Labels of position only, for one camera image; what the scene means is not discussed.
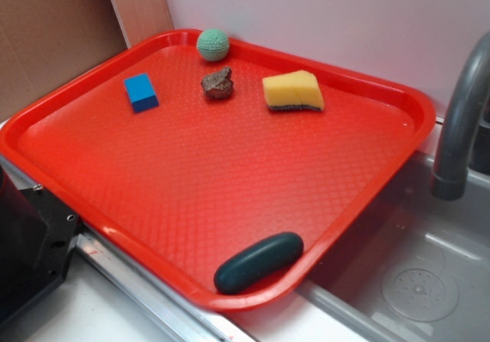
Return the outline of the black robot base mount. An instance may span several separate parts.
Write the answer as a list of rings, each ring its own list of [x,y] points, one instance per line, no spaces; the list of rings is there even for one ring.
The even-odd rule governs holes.
[[[18,189],[1,170],[1,327],[67,277],[80,218],[47,189]]]

